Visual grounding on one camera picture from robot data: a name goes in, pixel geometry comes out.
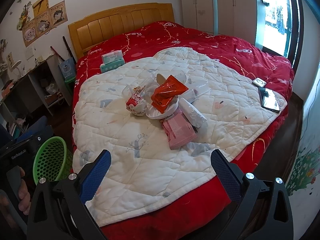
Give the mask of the person's left hand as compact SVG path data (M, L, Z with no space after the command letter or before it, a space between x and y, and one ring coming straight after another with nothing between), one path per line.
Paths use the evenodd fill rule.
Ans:
M30 211L30 193L28 192L27 185L25 181L23 180L23 177L25 176L25 172L23 168L20 167L20 176L21 176L21 184L18 189L18 197L20 199L18 208L21 212L23 212L24 215L29 215Z

